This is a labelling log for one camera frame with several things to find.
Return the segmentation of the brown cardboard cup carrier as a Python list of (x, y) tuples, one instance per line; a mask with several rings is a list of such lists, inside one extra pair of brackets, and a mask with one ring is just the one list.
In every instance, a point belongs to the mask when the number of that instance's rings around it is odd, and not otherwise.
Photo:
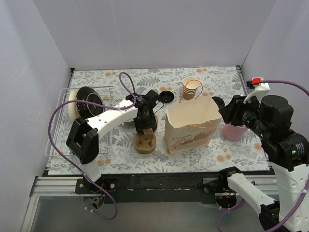
[[(154, 114), (156, 124), (158, 124), (158, 116)], [(139, 154), (150, 154), (156, 148), (156, 135), (157, 125), (153, 128), (144, 129), (141, 133), (141, 126), (137, 126), (134, 122), (136, 134), (134, 137), (134, 147)]]

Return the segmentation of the beige paper takeout bag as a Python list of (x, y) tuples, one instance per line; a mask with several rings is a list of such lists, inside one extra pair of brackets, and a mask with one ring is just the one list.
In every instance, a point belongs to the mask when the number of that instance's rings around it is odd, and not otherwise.
[(165, 139), (170, 154), (207, 145), (222, 120), (211, 96), (199, 93), (183, 101), (184, 95), (185, 89), (179, 101), (167, 107)]

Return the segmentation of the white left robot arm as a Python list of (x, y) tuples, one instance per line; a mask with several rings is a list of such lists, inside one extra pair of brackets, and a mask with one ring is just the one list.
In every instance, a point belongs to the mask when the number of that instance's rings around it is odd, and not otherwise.
[(92, 193), (102, 190), (103, 182), (96, 157), (99, 154), (101, 137), (117, 126), (133, 120), (136, 128), (135, 149), (140, 154), (155, 150), (157, 119), (153, 108), (159, 95), (150, 90), (145, 95), (128, 95), (111, 110), (103, 109), (104, 104), (92, 88), (81, 88), (70, 93), (68, 110), (73, 122), (66, 144), (81, 164), (83, 174), (89, 179), (87, 189)]

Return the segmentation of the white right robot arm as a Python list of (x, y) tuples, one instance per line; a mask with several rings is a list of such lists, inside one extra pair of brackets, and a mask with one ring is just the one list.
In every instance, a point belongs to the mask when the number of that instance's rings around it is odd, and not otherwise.
[(306, 232), (309, 229), (309, 143), (291, 130), (293, 108), (280, 96), (252, 97), (249, 103), (236, 95), (229, 104), (216, 97), (219, 113), (232, 126), (245, 126), (261, 140), (276, 176), (279, 199), (254, 186), (236, 167), (220, 171), (219, 188), (238, 193), (258, 214), (267, 232)]

